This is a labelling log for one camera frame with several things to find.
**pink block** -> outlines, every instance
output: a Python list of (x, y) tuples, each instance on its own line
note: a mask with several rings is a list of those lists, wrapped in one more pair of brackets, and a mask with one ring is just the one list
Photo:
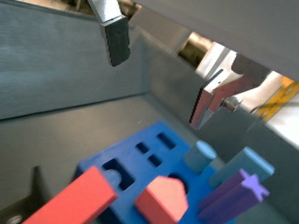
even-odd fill
[(135, 201), (136, 209), (152, 224), (174, 224), (182, 219), (188, 202), (183, 182), (159, 176)]
[(116, 198), (110, 183), (94, 166), (23, 224), (91, 223)]

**toy block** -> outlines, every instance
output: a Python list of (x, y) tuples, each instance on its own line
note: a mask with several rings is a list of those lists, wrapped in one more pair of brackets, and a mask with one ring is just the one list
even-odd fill
[(199, 201), (212, 191), (208, 180), (215, 170), (208, 166), (199, 174), (188, 168), (183, 155), (190, 148), (170, 127), (158, 122), (79, 162), (75, 178), (95, 165), (118, 193), (116, 201), (98, 218), (102, 223), (147, 224), (135, 201), (154, 179), (166, 176), (179, 179), (188, 192), (190, 207), (179, 223), (203, 224), (198, 218)]
[(91, 223), (116, 198), (99, 169), (91, 167), (23, 224)]
[(240, 169), (232, 177), (214, 190), (214, 192), (202, 200), (200, 209), (208, 207), (243, 180), (250, 177), (248, 173)]
[(192, 171), (202, 173), (203, 169), (208, 166), (216, 156), (218, 153), (211, 146), (203, 141), (198, 141), (195, 146), (183, 156), (183, 162)]
[(268, 194), (268, 190), (259, 184), (258, 175), (254, 174), (222, 193), (222, 196), (203, 208), (199, 217), (207, 224), (226, 223), (260, 203)]
[(156, 177), (136, 198), (135, 206), (150, 223), (178, 223), (188, 209), (183, 182)]
[(211, 177), (210, 185), (218, 187), (232, 175), (244, 169), (248, 174), (256, 174), (259, 181), (263, 182), (275, 173), (275, 167), (246, 147), (244, 150), (228, 161), (219, 172)]

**gray surface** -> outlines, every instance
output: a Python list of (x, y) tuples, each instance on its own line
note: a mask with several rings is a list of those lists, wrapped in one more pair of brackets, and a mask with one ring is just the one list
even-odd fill
[(150, 92), (190, 126), (192, 106), (204, 80), (195, 75), (194, 68), (150, 38), (146, 51)]
[(135, 0), (178, 24), (299, 81), (299, 1)]
[(112, 67), (95, 19), (16, 4), (0, 2), (0, 119), (144, 92), (139, 34)]
[(131, 25), (138, 25), (174, 53), (178, 53), (187, 42), (192, 31), (172, 20), (143, 7), (130, 19)]

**orange object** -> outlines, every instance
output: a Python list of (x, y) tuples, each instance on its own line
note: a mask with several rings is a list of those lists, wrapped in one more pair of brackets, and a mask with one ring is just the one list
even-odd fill
[(23, 224), (91, 223), (118, 195), (92, 166)]
[(156, 177), (139, 195), (135, 206), (150, 223), (176, 223), (188, 209), (183, 182), (176, 178)]

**light blue block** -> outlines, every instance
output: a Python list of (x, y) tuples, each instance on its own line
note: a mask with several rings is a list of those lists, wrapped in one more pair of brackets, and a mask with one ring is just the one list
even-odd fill
[(248, 174), (256, 174), (262, 183), (275, 173), (275, 167), (246, 147), (244, 150), (228, 161), (219, 172), (211, 177), (210, 185), (219, 186), (238, 171), (244, 169)]
[(206, 142), (198, 141), (191, 150), (186, 153), (183, 162), (194, 172), (202, 173), (216, 156), (218, 153), (211, 146)]

